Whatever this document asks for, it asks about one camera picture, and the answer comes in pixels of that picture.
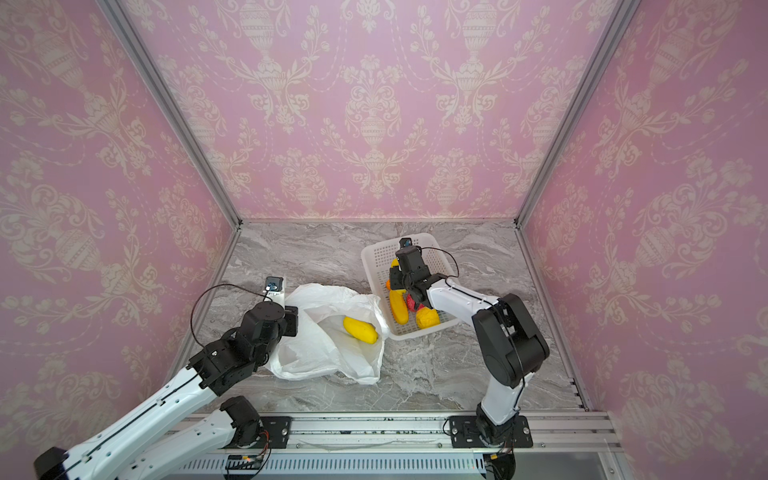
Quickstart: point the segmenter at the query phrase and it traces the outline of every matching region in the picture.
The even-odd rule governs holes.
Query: marble tabletop
[[[579,408],[511,222],[249,223],[243,225],[223,281],[260,291],[266,276],[277,275],[286,277],[288,292],[316,282],[370,293],[360,259],[363,247],[419,232],[431,233],[454,255],[463,286],[520,296],[547,339],[551,355],[527,386],[521,407]],[[210,342],[239,325],[257,301],[250,293],[219,288],[197,333],[200,341]],[[237,395],[246,396],[260,412],[473,410],[487,385],[475,332],[462,323],[416,339],[386,340],[375,385],[359,385],[341,373],[289,381],[259,369],[203,411]]]

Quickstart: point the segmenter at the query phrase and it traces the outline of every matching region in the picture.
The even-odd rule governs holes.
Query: damask wallpaper
[[[153,392],[230,228],[94,2],[0,2],[0,464]]]
[[[615,0],[123,0],[244,218],[514,217]]]
[[[642,2],[527,235],[636,478],[768,478],[768,5]]]

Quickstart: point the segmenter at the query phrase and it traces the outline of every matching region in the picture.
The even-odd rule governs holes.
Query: yellow mango
[[[420,329],[428,329],[430,326],[440,324],[440,316],[437,310],[423,306],[416,312],[416,326]]]
[[[344,317],[344,330],[361,342],[373,344],[379,339],[379,333],[373,325],[353,319],[351,316]]]
[[[389,308],[392,309],[392,316],[395,317],[395,321],[400,325],[408,323],[408,307],[406,306],[406,299],[402,298],[405,290],[390,290],[389,291]]]

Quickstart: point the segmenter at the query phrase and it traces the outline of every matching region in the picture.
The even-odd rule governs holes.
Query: white plastic basket
[[[413,240],[414,245],[420,247],[440,248],[437,240],[429,233],[416,233],[413,235],[404,235]],[[408,323],[400,325],[392,316],[392,309],[389,308],[389,291],[386,289],[386,281],[389,280],[389,266],[395,259],[395,252],[400,248],[400,238],[385,240],[373,245],[368,245],[362,249],[362,267],[366,271],[368,283],[371,291],[381,298],[381,309],[384,312],[387,324],[389,324],[389,338],[393,340],[405,340],[426,335],[427,333],[437,332],[454,326],[459,320],[445,312],[438,311],[440,315],[440,324],[430,326],[427,329],[420,329],[416,325],[416,314],[408,312]],[[429,267],[431,273],[444,273],[445,275],[455,275],[452,265],[445,258],[445,254],[439,250],[422,251],[424,263]]]

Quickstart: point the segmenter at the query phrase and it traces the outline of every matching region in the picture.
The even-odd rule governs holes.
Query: plastic bag
[[[299,307],[298,333],[283,337],[270,356],[266,367],[276,377],[301,380],[340,371],[363,385],[379,381],[389,327],[377,295],[308,283],[287,296],[286,305]],[[349,335],[344,330],[345,316],[372,324],[379,334],[376,343]]]

